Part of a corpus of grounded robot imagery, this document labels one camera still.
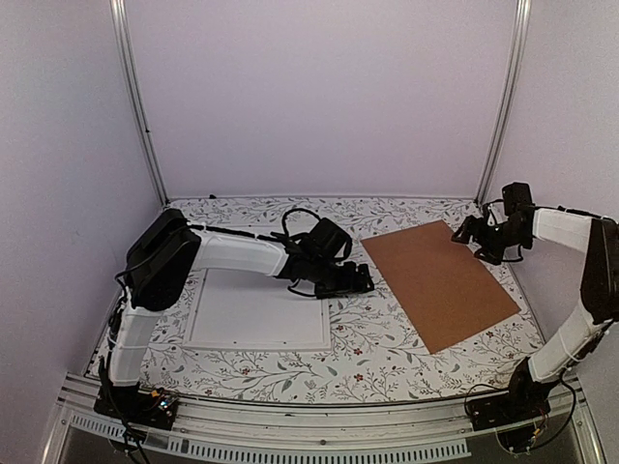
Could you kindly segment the brown frame backing board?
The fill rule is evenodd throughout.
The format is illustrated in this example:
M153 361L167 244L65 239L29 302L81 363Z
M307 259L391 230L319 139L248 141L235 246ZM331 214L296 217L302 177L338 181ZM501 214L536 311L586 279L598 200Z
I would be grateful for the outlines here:
M431 354L519 313L519 306L453 230L438 220L362 245Z

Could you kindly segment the white picture frame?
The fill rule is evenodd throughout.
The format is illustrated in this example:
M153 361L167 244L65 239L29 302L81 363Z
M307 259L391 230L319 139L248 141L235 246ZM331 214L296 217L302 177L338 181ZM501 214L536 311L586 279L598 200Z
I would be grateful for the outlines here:
M329 302L295 295L276 275L280 245L215 232L198 234L200 277L184 335L198 350L289 352L331 346Z

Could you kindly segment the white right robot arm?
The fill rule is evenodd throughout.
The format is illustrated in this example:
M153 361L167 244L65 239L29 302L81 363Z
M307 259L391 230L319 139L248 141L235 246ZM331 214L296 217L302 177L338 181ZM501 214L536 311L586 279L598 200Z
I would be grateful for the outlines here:
M536 242L577 254L570 283L575 289L572 312L556 332L513 378L538 386L555 381L565 368L578 363L608 328L618 322L618 222L576 210L518 206L505 220L489 213L468 216L451 240L477 247L476 258L500 265L511 248L530 249Z

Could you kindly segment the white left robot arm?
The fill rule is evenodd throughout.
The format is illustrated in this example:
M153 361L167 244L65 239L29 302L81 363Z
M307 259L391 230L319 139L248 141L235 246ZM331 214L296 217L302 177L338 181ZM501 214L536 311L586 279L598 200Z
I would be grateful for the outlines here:
M308 232L260 235L191 221L178 209L164 210L133 244L126 268L115 276L122 293L109 321L108 353L99 375L110 385L105 401L124 420L143 412L134 391L151 335L162 313L180 299L197 269L250 272L312 284L317 300L364 294L374 283L368 265L350 260L352 238L326 217Z

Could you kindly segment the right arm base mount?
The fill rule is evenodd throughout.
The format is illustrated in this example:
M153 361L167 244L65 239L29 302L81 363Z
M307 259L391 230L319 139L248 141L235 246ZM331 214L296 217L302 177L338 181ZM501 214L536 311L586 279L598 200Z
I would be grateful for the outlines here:
M550 412L548 396L558 381L534 381L528 361L526 358L516 366L506 392L464 402L475 431L531 420Z

